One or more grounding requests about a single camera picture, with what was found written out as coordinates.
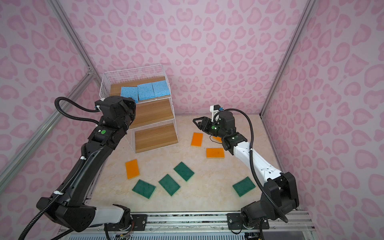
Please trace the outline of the blue sponge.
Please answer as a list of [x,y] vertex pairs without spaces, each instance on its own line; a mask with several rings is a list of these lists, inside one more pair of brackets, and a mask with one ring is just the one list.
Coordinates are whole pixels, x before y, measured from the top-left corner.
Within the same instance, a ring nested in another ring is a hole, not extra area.
[[138,87],[121,87],[121,97],[132,98],[135,103],[139,102]]
[[153,86],[155,98],[171,95],[171,92],[169,90],[168,83],[166,80],[153,82],[152,86]]
[[139,101],[154,99],[156,96],[152,83],[138,85],[138,97]]

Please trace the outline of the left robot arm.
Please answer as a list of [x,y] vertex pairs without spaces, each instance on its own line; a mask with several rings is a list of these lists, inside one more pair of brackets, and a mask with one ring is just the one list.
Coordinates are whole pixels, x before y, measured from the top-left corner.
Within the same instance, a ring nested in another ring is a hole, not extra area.
[[95,109],[103,115],[82,145],[79,160],[50,197],[40,198],[37,208],[52,222],[75,232],[103,224],[127,230],[132,226],[129,208],[87,206],[85,199],[99,170],[135,120],[136,103],[132,98],[111,96],[96,101]]

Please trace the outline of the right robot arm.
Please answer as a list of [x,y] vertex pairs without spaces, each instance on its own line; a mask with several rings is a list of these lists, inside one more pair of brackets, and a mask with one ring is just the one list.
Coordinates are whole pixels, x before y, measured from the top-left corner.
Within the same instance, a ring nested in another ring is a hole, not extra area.
[[241,221],[245,228],[261,227],[264,221],[281,220],[288,223],[287,214],[299,207],[296,179],[290,172],[283,173],[265,160],[254,148],[254,129],[250,117],[241,110],[250,128],[251,139],[247,140],[237,131],[233,115],[235,109],[224,110],[218,105],[211,111],[212,116],[193,119],[202,132],[219,137],[225,151],[242,161],[252,173],[261,191],[259,201],[241,208]]

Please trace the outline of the orange sponge near shelf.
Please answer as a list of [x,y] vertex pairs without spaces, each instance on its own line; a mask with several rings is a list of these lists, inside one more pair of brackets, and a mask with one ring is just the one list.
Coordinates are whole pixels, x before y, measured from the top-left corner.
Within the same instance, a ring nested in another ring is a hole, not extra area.
[[202,133],[193,133],[191,146],[200,148],[202,146],[202,143],[203,143],[203,134]]

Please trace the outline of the orange sponge far right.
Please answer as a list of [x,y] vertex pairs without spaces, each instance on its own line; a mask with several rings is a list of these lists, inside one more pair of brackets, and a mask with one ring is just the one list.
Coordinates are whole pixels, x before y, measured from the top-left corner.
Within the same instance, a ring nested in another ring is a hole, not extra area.
[[219,144],[222,143],[222,140],[219,137],[211,137],[211,139],[212,139],[213,142],[216,142],[216,143],[219,143]]

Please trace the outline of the orange sponge centre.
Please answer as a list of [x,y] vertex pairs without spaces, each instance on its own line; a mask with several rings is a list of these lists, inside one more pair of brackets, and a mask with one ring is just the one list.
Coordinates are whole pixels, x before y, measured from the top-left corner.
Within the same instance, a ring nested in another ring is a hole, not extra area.
[[225,151],[222,148],[207,148],[207,159],[223,159],[225,158]]

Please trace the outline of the green scouring pad upper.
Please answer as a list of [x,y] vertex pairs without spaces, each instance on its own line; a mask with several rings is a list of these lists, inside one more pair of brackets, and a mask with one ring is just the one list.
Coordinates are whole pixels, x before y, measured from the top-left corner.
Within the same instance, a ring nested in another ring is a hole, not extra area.
[[176,167],[174,167],[174,171],[186,182],[188,182],[195,174],[193,170],[191,170],[183,162],[180,162]]

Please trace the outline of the green scouring pad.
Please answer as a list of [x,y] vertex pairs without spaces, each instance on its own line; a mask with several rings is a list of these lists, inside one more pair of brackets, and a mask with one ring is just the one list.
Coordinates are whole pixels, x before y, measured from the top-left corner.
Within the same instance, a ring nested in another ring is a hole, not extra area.
[[165,189],[165,191],[172,197],[179,189],[180,185],[169,175],[165,175],[159,184]]
[[244,196],[245,194],[247,194],[248,192],[250,192],[255,188],[256,188],[255,184],[249,177],[246,177],[243,180],[233,185],[233,189],[235,190],[235,192],[239,197]]
[[176,167],[174,167],[174,171],[186,182],[188,182],[195,174],[193,170],[191,170],[183,162],[180,162]]
[[147,183],[143,180],[138,180],[136,185],[133,187],[132,191],[139,194],[140,196],[150,199],[153,195],[153,193],[156,190],[156,186]]

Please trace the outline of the green scouring pad middle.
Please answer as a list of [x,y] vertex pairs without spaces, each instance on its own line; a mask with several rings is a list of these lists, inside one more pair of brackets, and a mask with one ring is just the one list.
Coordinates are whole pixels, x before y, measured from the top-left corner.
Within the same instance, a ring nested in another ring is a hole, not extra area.
[[169,175],[165,175],[159,184],[165,189],[165,191],[172,197],[179,189],[180,185]]

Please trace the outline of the orange sponge far left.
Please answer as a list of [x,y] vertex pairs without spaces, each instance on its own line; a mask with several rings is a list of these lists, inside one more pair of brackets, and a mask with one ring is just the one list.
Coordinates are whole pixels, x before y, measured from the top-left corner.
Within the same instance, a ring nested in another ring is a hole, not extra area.
[[138,161],[136,159],[129,161],[129,162],[126,162],[125,167],[126,167],[126,173],[127,173],[127,179],[128,180],[136,178],[140,175],[139,165],[138,165]]

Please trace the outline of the green scouring pad left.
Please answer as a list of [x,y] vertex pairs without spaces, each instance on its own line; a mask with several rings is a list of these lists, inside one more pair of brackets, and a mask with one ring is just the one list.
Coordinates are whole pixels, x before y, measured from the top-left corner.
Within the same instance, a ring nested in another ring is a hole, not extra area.
[[140,196],[150,199],[153,195],[153,193],[156,190],[156,186],[147,183],[143,180],[138,180],[136,185],[133,187],[132,191],[139,194]]

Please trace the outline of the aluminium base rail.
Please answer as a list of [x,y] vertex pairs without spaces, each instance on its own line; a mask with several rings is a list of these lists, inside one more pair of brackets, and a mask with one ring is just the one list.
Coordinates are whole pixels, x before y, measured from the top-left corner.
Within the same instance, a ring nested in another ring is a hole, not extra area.
[[137,212],[132,231],[105,234],[102,226],[70,233],[65,240],[317,240],[318,234],[306,211],[287,214],[282,220],[265,220],[259,226],[244,227],[240,212]]

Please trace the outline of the aluminium frame right corner post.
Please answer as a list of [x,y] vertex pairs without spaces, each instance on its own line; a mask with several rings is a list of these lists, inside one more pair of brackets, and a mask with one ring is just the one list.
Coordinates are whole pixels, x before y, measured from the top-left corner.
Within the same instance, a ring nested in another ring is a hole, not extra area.
[[297,48],[297,45],[300,42],[300,39],[305,31],[306,26],[308,25],[310,18],[312,17],[312,14],[314,10],[316,9],[318,5],[318,1],[316,0],[310,0],[306,2],[305,8],[303,10],[303,13],[301,17],[299,18],[299,22],[297,27],[295,28],[295,31],[293,32],[293,35],[291,37],[291,40],[289,41],[288,47],[285,51],[284,57],[281,61],[281,64],[278,68],[278,71],[275,75],[275,78],[272,82],[271,89],[268,92],[266,101],[262,107],[262,110],[260,112],[260,117],[263,119],[266,115],[266,112],[268,110],[268,107],[272,101],[272,98],[277,90],[278,84],[281,81],[283,77],[283,73],[285,72],[286,68],[289,66],[290,60],[292,56],[294,55],[294,52]]

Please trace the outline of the aluminium frame left corner post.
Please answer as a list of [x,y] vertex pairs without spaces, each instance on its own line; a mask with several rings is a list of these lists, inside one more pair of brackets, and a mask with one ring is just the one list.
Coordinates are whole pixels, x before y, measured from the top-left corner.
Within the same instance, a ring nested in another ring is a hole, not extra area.
[[83,60],[85,65],[87,66],[89,73],[94,77],[96,84],[100,87],[102,83],[102,79],[100,75],[98,74],[95,65],[92,63],[92,60],[90,58],[90,55],[88,54],[85,46],[83,45],[79,35],[77,34],[73,24],[70,21],[69,16],[65,12],[62,4],[60,1],[57,0],[48,0],[47,3],[53,10],[54,14],[58,18],[58,21],[62,25],[63,29],[67,33],[70,41],[74,45],[74,48],[76,49],[77,53],[79,54],[80,58]]

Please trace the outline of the aluminium diagonal frame bar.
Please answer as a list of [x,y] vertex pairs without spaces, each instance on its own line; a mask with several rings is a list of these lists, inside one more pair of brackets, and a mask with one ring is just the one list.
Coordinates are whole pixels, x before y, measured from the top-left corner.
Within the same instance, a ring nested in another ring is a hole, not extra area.
[[[82,81],[74,87],[67,97],[76,101],[94,79],[95,72],[90,71],[83,77]],[[13,156],[8,166],[1,173],[1,193],[5,191],[7,186],[21,171],[31,155],[40,147],[46,136],[53,130],[62,117],[63,116],[55,110],[34,132],[32,137],[23,145],[20,151]]]

